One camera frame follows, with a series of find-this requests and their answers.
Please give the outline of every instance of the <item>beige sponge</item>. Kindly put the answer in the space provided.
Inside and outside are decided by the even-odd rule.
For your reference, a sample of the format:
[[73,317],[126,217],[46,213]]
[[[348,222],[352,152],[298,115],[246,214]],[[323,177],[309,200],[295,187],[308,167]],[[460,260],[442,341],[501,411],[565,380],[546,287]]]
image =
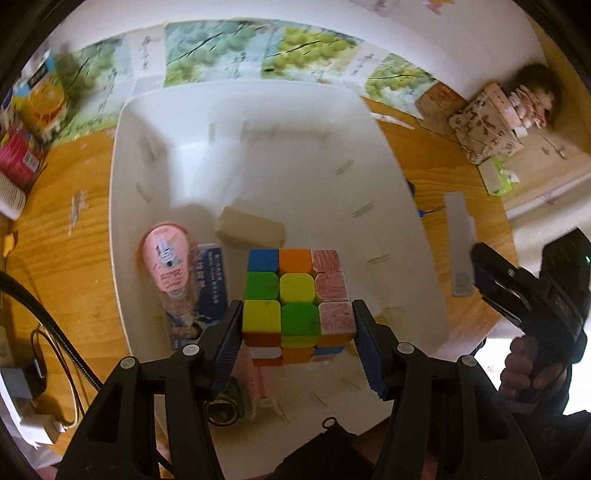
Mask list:
[[283,223],[231,207],[224,207],[213,229],[220,239],[239,247],[281,248],[286,236]]

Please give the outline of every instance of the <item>human hand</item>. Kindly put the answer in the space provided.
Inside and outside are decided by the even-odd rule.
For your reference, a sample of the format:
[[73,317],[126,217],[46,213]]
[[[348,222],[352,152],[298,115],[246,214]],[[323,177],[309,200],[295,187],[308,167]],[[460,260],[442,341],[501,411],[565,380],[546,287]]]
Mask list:
[[530,381],[533,362],[524,354],[525,337],[517,337],[509,347],[511,353],[505,360],[505,369],[501,372],[499,392],[509,400],[515,400],[522,390],[534,387],[536,390],[548,388],[548,395],[560,390],[566,379],[566,369],[562,364],[552,364],[544,368],[540,374]]

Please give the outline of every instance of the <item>screw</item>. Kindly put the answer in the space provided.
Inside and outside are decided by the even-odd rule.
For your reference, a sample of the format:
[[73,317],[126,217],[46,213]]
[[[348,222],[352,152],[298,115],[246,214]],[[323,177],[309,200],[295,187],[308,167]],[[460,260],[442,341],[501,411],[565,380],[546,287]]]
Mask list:
[[411,353],[414,352],[414,347],[407,342],[400,342],[398,344],[398,346],[396,347],[396,349],[400,352],[400,353],[404,353],[404,355],[410,355]]
[[328,417],[325,421],[322,422],[322,426],[325,429],[329,429],[329,428],[333,427],[334,425],[336,425],[336,418],[334,418],[334,417]]
[[119,365],[121,366],[121,368],[131,368],[135,365],[135,358],[132,356],[126,356],[121,362],[119,362]]
[[462,363],[467,367],[475,367],[478,365],[478,362],[472,355],[464,355],[462,357]]
[[183,348],[183,353],[187,356],[197,355],[199,353],[199,346],[195,345],[194,343],[185,345]]

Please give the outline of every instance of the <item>doll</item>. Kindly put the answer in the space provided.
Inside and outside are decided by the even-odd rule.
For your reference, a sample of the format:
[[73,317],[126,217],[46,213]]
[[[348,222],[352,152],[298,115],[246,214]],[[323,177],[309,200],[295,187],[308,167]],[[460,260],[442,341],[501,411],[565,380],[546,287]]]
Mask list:
[[509,94],[509,101],[523,127],[544,128],[560,110],[558,78],[548,67],[534,63],[519,71],[515,83],[517,88]]

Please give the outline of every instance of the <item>blue booklet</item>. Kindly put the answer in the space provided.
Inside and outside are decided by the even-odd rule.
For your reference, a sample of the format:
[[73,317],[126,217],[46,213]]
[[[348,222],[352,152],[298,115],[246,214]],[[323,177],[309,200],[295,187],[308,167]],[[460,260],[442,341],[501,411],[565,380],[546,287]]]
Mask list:
[[219,323],[228,309],[222,249],[213,244],[200,245],[193,266],[199,299],[190,318],[166,314],[168,337],[173,350],[199,343],[206,328]]

